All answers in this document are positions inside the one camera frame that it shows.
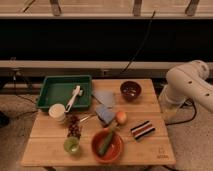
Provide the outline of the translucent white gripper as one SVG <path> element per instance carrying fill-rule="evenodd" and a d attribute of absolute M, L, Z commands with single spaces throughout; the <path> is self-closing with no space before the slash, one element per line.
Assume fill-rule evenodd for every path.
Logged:
<path fill-rule="evenodd" d="M 186 97 L 179 92 L 175 92 L 169 85 L 165 85 L 158 97 L 162 118 L 169 122 L 176 114 Z"/>

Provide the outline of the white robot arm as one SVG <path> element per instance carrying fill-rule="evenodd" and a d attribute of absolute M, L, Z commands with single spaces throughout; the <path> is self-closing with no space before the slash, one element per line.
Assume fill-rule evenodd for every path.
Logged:
<path fill-rule="evenodd" d="M 166 73 L 167 84 L 158 97 L 165 121 L 172 119 L 188 98 L 213 113 L 213 85 L 206 81 L 209 73 L 201 60 L 175 66 Z"/>

